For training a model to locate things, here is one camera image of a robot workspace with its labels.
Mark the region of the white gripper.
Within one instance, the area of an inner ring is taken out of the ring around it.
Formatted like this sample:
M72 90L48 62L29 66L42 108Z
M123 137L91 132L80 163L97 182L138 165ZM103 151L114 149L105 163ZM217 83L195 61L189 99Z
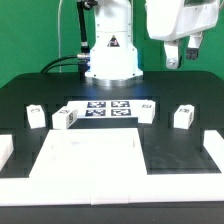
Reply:
M151 39L165 41L168 69L181 66L181 41L176 39L190 35L186 58L198 58L202 31L216 26L219 6L220 0L146 0L147 31Z

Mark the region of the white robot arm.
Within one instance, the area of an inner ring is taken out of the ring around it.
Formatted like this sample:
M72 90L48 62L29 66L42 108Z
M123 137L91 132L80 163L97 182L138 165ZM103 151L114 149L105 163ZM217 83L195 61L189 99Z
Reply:
M164 43L166 67L180 66L180 40L189 39L186 56L198 57L203 32L216 26L224 0L145 0L149 37ZM127 86L143 79L133 45L130 0L97 0L94 7L95 45L90 50L88 83Z

